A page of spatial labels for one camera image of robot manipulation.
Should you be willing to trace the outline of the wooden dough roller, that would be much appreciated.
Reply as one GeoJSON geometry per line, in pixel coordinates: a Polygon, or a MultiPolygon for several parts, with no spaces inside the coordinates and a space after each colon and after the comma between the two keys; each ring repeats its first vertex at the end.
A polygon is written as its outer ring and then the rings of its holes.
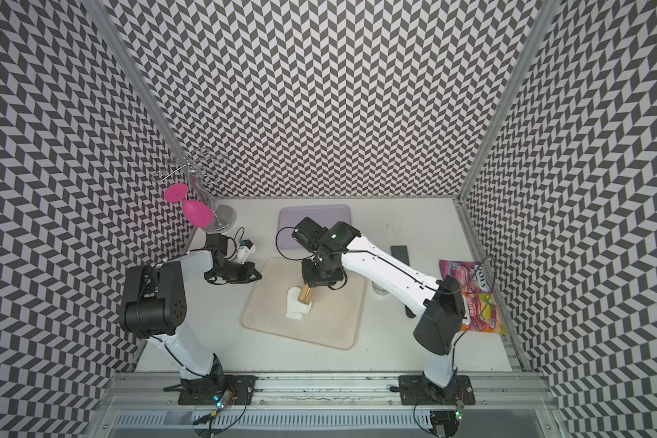
{"type": "Polygon", "coordinates": [[[309,305],[312,301],[314,295],[314,288],[312,288],[310,285],[305,284],[299,293],[299,296],[297,297],[297,301],[301,304],[304,305],[309,305]]]}

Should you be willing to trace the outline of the white dough ball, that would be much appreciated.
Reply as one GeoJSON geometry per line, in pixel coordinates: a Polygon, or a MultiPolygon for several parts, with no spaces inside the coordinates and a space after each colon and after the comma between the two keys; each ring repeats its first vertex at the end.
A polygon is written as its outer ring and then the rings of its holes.
{"type": "Polygon", "coordinates": [[[300,287],[292,287],[288,290],[287,293],[287,313],[286,317],[288,319],[302,320],[312,308],[312,301],[309,305],[301,304],[297,301],[299,296],[300,287]]]}

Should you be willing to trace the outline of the beige plastic tray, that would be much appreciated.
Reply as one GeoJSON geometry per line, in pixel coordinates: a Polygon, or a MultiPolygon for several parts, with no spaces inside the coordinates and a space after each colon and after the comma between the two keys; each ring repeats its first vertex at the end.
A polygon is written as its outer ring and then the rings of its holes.
{"type": "Polygon", "coordinates": [[[241,316],[245,328],[339,350],[354,346],[365,297],[364,277],[348,274],[347,285],[339,290],[314,288],[310,313],[294,320],[286,317],[287,293],[304,286],[300,264],[272,257],[261,275],[241,316]]]}

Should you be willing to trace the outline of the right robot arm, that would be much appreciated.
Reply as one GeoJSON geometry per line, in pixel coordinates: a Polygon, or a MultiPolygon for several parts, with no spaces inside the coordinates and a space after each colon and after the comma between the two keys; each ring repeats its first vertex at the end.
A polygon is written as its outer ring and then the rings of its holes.
{"type": "Polygon", "coordinates": [[[292,229],[292,238],[310,255],[301,259],[307,290],[335,290],[348,273],[365,277],[396,297],[418,319],[414,339],[426,350],[423,375],[436,389],[450,386],[456,375],[454,338],[469,321],[458,280],[423,274],[372,244],[357,228],[337,222],[331,228],[309,217],[292,229]]]}

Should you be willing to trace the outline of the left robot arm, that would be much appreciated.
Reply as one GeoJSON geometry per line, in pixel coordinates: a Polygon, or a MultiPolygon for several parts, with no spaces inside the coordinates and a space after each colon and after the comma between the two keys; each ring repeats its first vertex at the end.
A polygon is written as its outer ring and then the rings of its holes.
{"type": "Polygon", "coordinates": [[[126,270],[120,327],[167,353],[183,380],[222,376],[223,366],[186,321],[185,281],[200,277],[213,286],[252,284],[262,278],[252,262],[228,258],[230,237],[208,234],[204,246],[180,257],[126,270]]]}

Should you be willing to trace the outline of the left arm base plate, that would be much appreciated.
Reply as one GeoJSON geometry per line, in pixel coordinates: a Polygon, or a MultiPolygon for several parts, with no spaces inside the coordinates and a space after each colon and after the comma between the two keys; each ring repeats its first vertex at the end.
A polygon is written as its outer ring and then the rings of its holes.
{"type": "Polygon", "coordinates": [[[179,405],[212,406],[217,405],[225,392],[232,392],[229,402],[236,406],[250,405],[257,376],[226,375],[205,377],[195,380],[182,380],[179,388],[179,405]]]}

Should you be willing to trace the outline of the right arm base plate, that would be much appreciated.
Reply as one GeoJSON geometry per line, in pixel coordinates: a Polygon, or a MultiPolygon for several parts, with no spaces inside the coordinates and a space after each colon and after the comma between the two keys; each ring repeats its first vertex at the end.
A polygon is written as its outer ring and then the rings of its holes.
{"type": "Polygon", "coordinates": [[[401,404],[406,406],[476,404],[474,388],[466,375],[456,374],[443,388],[429,381],[424,375],[400,375],[397,389],[401,404]]]}

